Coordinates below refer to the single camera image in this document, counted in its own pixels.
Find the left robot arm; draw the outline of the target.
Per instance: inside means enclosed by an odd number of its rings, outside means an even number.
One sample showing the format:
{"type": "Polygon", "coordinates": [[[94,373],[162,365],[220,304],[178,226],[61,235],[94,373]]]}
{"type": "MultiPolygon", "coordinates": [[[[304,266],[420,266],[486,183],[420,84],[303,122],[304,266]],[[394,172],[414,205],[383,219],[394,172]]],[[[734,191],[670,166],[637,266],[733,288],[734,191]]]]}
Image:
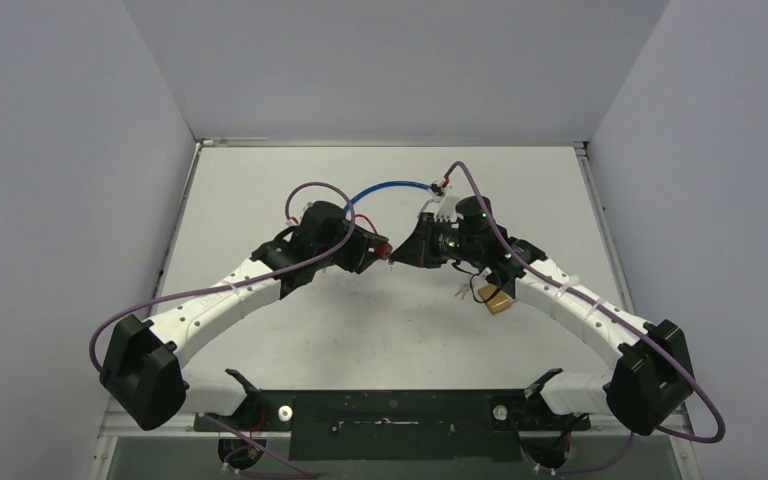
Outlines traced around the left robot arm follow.
{"type": "Polygon", "coordinates": [[[219,414],[242,431],[257,420],[255,387],[241,373],[195,374],[195,355],[236,322],[309,284],[336,266],[360,274],[392,247],[375,232],[353,225],[341,207],[317,201],[300,224],[253,251],[212,287],[176,296],[177,306],[145,320],[127,313],[113,323],[100,383],[144,431],[184,412],[219,414]]]}

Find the red cable padlock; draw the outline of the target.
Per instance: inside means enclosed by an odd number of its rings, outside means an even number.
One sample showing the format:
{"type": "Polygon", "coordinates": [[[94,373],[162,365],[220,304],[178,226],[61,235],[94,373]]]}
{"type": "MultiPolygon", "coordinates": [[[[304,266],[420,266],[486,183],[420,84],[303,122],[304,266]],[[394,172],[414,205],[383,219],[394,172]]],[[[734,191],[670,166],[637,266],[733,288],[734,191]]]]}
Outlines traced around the red cable padlock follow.
{"type": "MultiPolygon", "coordinates": [[[[371,231],[378,235],[379,231],[374,222],[365,214],[357,213],[356,218],[364,221],[371,231]]],[[[388,240],[385,240],[380,246],[374,249],[374,253],[380,260],[387,259],[392,251],[392,246],[388,240]]]]}

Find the blue cable lock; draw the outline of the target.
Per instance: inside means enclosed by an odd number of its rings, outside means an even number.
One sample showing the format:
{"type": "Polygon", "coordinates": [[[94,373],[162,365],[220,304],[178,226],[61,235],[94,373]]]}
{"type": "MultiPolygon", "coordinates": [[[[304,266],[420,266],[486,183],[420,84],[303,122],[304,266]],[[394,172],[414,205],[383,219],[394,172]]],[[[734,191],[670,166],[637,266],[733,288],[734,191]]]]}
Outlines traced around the blue cable lock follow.
{"type": "Polygon", "coordinates": [[[390,181],[384,181],[384,182],[371,185],[361,190],[356,195],[350,198],[349,203],[352,206],[356,206],[362,199],[366,198],[367,196],[381,190],[392,189],[392,188],[409,188],[414,190],[420,190],[420,191],[426,192],[428,195],[430,195],[431,193],[431,187],[425,183],[410,181],[410,180],[390,180],[390,181]]]}

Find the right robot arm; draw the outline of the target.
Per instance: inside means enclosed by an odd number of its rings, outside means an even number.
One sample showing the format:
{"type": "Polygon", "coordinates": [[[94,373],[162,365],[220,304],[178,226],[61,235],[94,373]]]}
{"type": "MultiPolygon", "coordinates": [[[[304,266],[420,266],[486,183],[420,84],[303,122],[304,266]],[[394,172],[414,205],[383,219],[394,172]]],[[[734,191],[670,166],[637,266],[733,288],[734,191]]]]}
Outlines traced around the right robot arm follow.
{"type": "Polygon", "coordinates": [[[548,429],[564,415],[604,414],[649,435],[691,394],[692,364],[684,334],[668,320],[654,324],[599,297],[531,243],[494,227],[487,198],[467,197],[455,217],[422,212],[390,259],[417,268],[467,263],[489,284],[567,329],[609,367],[607,374],[545,374],[526,394],[525,414],[548,429]]]}

